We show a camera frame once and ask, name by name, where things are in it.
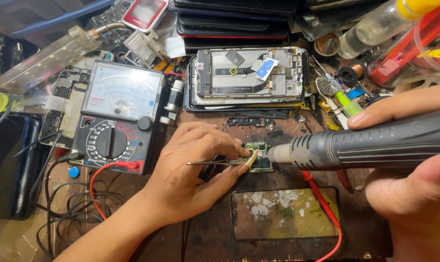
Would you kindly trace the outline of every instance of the plastic bottle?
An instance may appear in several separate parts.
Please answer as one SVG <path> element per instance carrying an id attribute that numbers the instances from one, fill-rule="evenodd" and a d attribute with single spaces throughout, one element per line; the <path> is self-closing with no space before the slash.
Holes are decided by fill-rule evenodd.
<path id="1" fill-rule="evenodd" d="M 352 59 L 411 26 L 440 6 L 440 0 L 389 0 L 340 36 L 338 55 Z"/>

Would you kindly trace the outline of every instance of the brush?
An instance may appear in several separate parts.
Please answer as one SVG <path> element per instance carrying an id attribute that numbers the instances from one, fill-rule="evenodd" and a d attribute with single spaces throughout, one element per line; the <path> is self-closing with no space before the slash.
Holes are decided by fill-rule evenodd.
<path id="1" fill-rule="evenodd" d="M 316 87 L 319 93 L 325 98 L 330 108 L 332 108 L 332 111 L 340 121 L 341 126 L 344 129 L 348 129 L 348 118 L 344 114 L 342 114 L 338 106 L 335 104 L 335 102 L 333 102 L 333 98 L 331 98 L 334 96 L 335 90 L 330 82 L 324 77 L 318 77 L 316 79 Z"/>

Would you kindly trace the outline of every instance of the white label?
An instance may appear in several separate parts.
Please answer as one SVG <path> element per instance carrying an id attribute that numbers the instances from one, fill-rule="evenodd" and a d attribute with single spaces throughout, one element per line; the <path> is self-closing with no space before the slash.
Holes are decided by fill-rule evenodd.
<path id="1" fill-rule="evenodd" d="M 49 96 L 47 102 L 45 103 L 45 108 L 50 110 L 61 111 L 63 107 L 63 103 L 65 103 L 64 98 Z"/>

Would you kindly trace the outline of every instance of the stack of phones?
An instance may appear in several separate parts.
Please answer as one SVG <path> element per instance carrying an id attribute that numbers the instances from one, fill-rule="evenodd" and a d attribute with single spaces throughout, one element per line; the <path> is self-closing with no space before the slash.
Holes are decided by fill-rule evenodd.
<path id="1" fill-rule="evenodd" d="M 296 108 L 310 85 L 307 52 L 297 47 L 200 50 L 186 74 L 184 108 L 197 112 Z"/>
<path id="2" fill-rule="evenodd" d="M 30 192 L 45 162 L 47 146 L 35 143 L 18 157 L 10 156 L 38 139 L 44 115 L 12 112 L 0 125 L 0 219 L 30 216 Z"/>
<path id="3" fill-rule="evenodd" d="M 205 48 L 288 45 L 287 20 L 294 15 L 296 7 L 297 0 L 275 3 L 268 0 L 168 2 L 168 9 L 178 13 L 177 31 L 185 38 L 188 53 Z"/>

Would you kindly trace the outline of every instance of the scrap circuit board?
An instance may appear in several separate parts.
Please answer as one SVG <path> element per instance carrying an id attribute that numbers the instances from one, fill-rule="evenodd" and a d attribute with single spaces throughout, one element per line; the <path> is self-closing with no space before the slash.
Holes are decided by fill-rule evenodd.
<path id="1" fill-rule="evenodd" d="M 274 167 L 272 163 L 263 156 L 269 153 L 270 145 L 267 142 L 252 142 L 244 143 L 243 148 L 247 149 L 252 153 L 255 150 L 259 150 L 257 157 L 252 163 L 251 167 L 246 171 L 246 173 L 257 173 L 257 172 L 273 172 Z M 229 160 L 229 163 L 246 163 L 249 158 L 240 158 L 238 160 Z"/>

